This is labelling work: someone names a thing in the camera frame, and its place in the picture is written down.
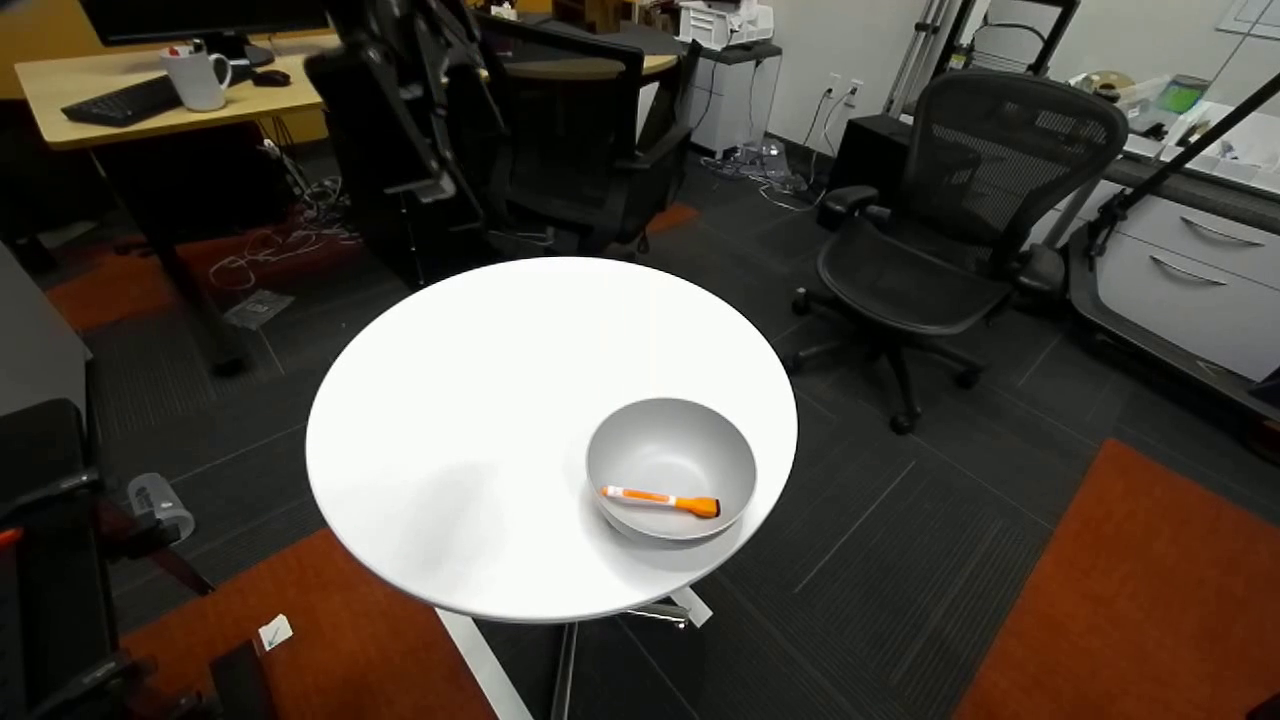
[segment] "floor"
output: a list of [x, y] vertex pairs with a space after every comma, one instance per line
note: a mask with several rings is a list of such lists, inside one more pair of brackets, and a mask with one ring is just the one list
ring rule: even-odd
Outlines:
[[[748, 180], [689, 167], [695, 222], [655, 257], [781, 350], [818, 334], [789, 314], [823, 233]], [[402, 296], [375, 261], [290, 288], [297, 304], [244, 334], [253, 374], [203, 374], [185, 315], [87, 336], [95, 418], [114, 486], [162, 474], [199, 528], [180, 549], [226, 582], [320, 528], [305, 474], [308, 399], [335, 354]], [[1211, 399], [1122, 344], [1091, 344], [1066, 314], [1004, 314], [972, 354], [972, 392], [920, 368], [922, 426], [892, 438], [882, 374], [823, 366], [797, 378], [800, 455], [767, 528], [695, 591], [700, 632], [650, 619], [585, 627], [577, 716], [946, 716], [1048, 543], [1104, 438], [1280, 523], [1280, 470]], [[188, 599], [146, 564], [114, 570], [120, 624]], [[525, 703], [547, 703], [556, 627], [481, 624]]]

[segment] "desk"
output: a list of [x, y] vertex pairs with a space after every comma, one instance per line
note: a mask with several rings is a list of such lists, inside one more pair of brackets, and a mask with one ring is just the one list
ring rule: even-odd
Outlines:
[[[271, 214], [271, 174], [269, 155], [255, 151], [255, 129], [244, 133], [244, 125], [260, 116], [281, 116], [297, 108], [320, 108], [320, 96], [305, 71], [305, 55], [335, 47], [332, 34], [305, 34], [286, 43], [274, 43], [274, 67], [290, 76], [286, 87], [253, 87], [247, 82], [226, 93], [226, 108], [217, 114], [188, 114], [170, 108], [150, 120], [127, 125], [127, 129], [103, 129], [103, 125], [73, 125], [59, 108], [77, 104], [83, 96], [99, 96], [146, 76], [158, 76], [158, 52], [110, 52], [110, 55], [67, 55], [67, 62], [34, 62], [17, 63], [17, 76], [25, 85], [27, 108], [34, 116], [34, 129], [46, 149], [91, 149], [103, 176], [120, 191], [125, 208], [130, 214], [134, 228], [157, 248], [157, 261], [177, 288], [177, 296], [194, 315], [194, 344], [209, 355], [213, 374], [226, 378], [244, 368], [244, 350], [223, 327], [213, 302], [199, 293], [185, 261], [177, 257], [180, 240], [199, 240], [192, 233], [199, 224], [199, 214], [218, 214], [209, 228], [237, 233], [247, 224], [260, 224], [255, 217]], [[226, 167], [237, 162], [247, 162], [244, 186], [203, 176], [194, 164], [185, 164], [185, 151], [203, 151], [213, 162], [223, 162]]]
[[[620, 538], [585, 482], [592, 430], [639, 395], [723, 411], [755, 452], [738, 523], [700, 543]], [[720, 296], [620, 261], [511, 261], [431, 285], [326, 368], [308, 477], [340, 543], [422, 604], [577, 624], [672, 597], [767, 519], [797, 395]]]

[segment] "monitor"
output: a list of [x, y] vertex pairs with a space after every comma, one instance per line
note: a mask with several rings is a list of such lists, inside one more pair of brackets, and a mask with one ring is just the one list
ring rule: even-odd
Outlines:
[[203, 40], [237, 63], [269, 63], [271, 52], [244, 34], [326, 28], [320, 0], [79, 0], [99, 43]]

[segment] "wooden desk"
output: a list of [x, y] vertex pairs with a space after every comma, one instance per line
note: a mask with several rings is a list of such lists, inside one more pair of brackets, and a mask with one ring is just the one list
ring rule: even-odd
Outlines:
[[170, 133], [199, 133], [218, 125], [244, 125], [260, 116], [320, 108], [320, 96], [305, 71], [305, 55], [335, 47], [332, 34], [305, 34], [285, 43], [274, 43], [274, 63], [290, 76], [286, 87], [255, 87], [255, 85], [230, 85], [226, 104], [217, 114], [188, 114], [170, 108], [162, 116], [127, 125], [127, 129], [103, 129], [103, 125], [77, 125], [64, 116], [67, 104], [158, 76], [158, 52], [110, 52], [110, 55], [67, 55], [67, 62], [33, 62], [17, 63], [17, 76], [25, 85], [25, 96], [33, 104], [33, 116], [40, 125], [40, 136], [46, 149], [91, 149], [91, 146], [127, 146], [146, 136], [170, 136]]

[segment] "chair base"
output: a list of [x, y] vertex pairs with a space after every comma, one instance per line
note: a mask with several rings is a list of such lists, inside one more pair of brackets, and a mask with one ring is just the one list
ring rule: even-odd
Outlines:
[[[980, 361], [958, 355], [956, 350], [943, 350], [943, 344], [932, 344], [932, 341], [915, 341], [915, 336], [900, 336], [900, 334], [877, 327], [877, 326], [853, 315], [837, 296], [823, 296], [823, 293], [812, 293], [812, 288], [797, 288], [790, 314], [797, 314], [797, 315], [832, 314], [832, 315], [847, 322], [853, 327], [863, 327], [863, 334], [866, 334], [866, 341], [870, 341], [870, 361], [882, 355], [889, 368], [892, 368], [892, 385], [896, 385], [896, 404], [900, 404], [900, 407], [889, 418], [889, 430], [892, 430], [896, 438], [915, 434], [915, 426], [920, 426], [920, 418], [922, 418], [922, 407], [920, 407], [920, 399], [915, 399], [908, 354], [922, 354], [922, 355], [932, 355], [932, 361], [953, 366], [953, 385], [956, 385], [956, 387], [976, 387], [980, 378], [982, 378], [982, 366], [980, 366]], [[790, 378], [800, 378], [805, 366], [812, 366], [812, 361], [818, 361], [818, 355], [837, 355], [837, 354], [845, 354], [845, 350], [853, 350], [853, 341], [826, 341], [826, 344], [790, 350], [790, 354], [783, 354], [783, 368], [789, 368]]]

